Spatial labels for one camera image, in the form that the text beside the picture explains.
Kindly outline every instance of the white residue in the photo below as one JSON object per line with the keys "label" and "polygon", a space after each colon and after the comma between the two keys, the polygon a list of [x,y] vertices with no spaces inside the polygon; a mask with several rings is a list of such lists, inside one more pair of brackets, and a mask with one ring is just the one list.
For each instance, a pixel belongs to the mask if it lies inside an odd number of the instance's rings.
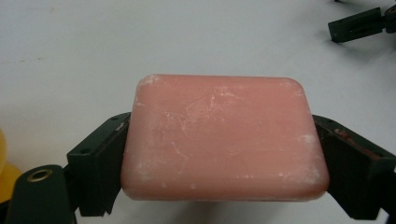
{"label": "white residue", "polygon": [[152,163],[151,161],[140,162],[137,165],[137,172],[140,175],[140,179],[145,182],[147,180],[152,179],[153,177],[150,175]]}
{"label": "white residue", "polygon": [[160,76],[158,75],[149,75],[147,77],[144,77],[143,79],[141,79],[139,81],[139,86],[145,86],[145,85],[150,85],[153,84],[155,82],[157,82],[158,80],[160,80]]}
{"label": "white residue", "polygon": [[300,97],[300,96],[304,96],[304,91],[303,90],[297,90],[295,91],[292,96],[294,97]]}
{"label": "white residue", "polygon": [[219,95],[220,96],[235,96],[232,92],[228,90],[228,87],[223,86],[223,87],[218,87]]}
{"label": "white residue", "polygon": [[214,106],[215,106],[215,95],[212,95],[212,97],[210,97],[209,111],[212,111]]}
{"label": "white residue", "polygon": [[184,116],[183,115],[181,115],[181,114],[178,114],[178,113],[173,113],[173,112],[163,112],[164,114],[165,114],[165,116],[168,118],[168,119],[174,119],[174,118],[184,118]]}
{"label": "white residue", "polygon": [[312,134],[304,134],[304,135],[301,135],[300,138],[307,144],[315,143],[317,140],[316,137]]}
{"label": "white residue", "polygon": [[282,177],[283,180],[286,180],[286,179],[289,178],[289,176],[291,176],[291,173],[286,173],[286,174],[284,174],[284,173],[279,173],[278,175],[279,175],[280,177]]}
{"label": "white residue", "polygon": [[137,105],[137,106],[145,106],[144,104],[142,104],[140,102],[136,102],[135,105]]}
{"label": "white residue", "polygon": [[237,179],[251,179],[254,178],[254,175],[237,175]]}
{"label": "white residue", "polygon": [[291,87],[293,84],[291,84],[291,83],[289,83],[289,82],[281,82],[281,83],[279,83],[279,86],[282,86],[282,87]]}
{"label": "white residue", "polygon": [[176,154],[179,155],[180,157],[182,157],[184,160],[183,164],[181,165],[180,170],[177,172],[179,175],[181,175],[184,171],[184,168],[186,167],[186,163],[187,163],[187,160],[189,159],[189,157],[180,151],[180,149],[176,146],[175,142],[171,142],[171,143],[172,143],[173,149],[176,152]]}
{"label": "white residue", "polygon": [[320,173],[318,168],[315,165],[310,166],[310,173],[308,174],[308,176],[305,179],[305,183],[307,184],[317,184],[319,179],[320,179]]}

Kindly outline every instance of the black bracket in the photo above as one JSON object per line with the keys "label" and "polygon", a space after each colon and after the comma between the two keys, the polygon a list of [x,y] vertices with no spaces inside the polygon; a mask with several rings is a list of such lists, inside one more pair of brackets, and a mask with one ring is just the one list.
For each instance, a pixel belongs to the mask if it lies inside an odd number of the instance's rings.
{"label": "black bracket", "polygon": [[329,23],[330,35],[335,43],[380,34],[383,29],[388,34],[396,32],[396,5],[386,10],[384,16],[381,15],[381,9],[377,7]]}
{"label": "black bracket", "polygon": [[130,113],[108,119],[67,153],[68,165],[37,167],[17,181],[11,202],[0,204],[5,223],[74,223],[111,213],[120,191],[120,169]]}
{"label": "black bracket", "polygon": [[396,157],[343,125],[314,116],[330,176],[328,192],[355,219],[396,217]]}

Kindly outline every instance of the soap bar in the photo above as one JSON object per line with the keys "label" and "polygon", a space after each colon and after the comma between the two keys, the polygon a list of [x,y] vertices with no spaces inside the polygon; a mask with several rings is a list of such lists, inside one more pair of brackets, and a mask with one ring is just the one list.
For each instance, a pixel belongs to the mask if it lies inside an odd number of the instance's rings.
{"label": "soap bar", "polygon": [[137,86],[121,184],[137,200],[308,201],[329,176],[295,80],[151,75]]}

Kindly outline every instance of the yellow object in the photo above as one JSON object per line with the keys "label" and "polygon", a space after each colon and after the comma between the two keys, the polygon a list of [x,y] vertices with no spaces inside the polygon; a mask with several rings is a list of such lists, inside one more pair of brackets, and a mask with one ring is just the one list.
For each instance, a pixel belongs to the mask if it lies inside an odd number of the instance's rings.
{"label": "yellow object", "polygon": [[3,132],[0,129],[0,174],[3,173],[4,165],[6,164],[6,155],[7,155],[7,145],[6,138],[4,137]]}
{"label": "yellow object", "polygon": [[0,174],[0,203],[11,199],[15,181],[20,175],[21,171],[16,166],[6,162],[3,173]]}
{"label": "yellow object", "polygon": [[15,181],[21,175],[21,171],[16,166],[6,162],[6,155],[6,138],[0,130],[0,203],[11,199]]}

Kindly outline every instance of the white table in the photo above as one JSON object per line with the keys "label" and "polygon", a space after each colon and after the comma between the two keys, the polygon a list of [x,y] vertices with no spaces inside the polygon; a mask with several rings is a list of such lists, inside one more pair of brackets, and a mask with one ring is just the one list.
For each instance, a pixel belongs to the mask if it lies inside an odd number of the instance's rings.
{"label": "white table", "polygon": [[[391,0],[0,2],[0,127],[23,171],[66,165],[106,119],[130,111],[153,73],[292,77],[311,110],[396,153],[396,36],[342,45],[327,23]],[[350,219],[326,194],[309,203],[137,202],[78,223],[384,223]]]}

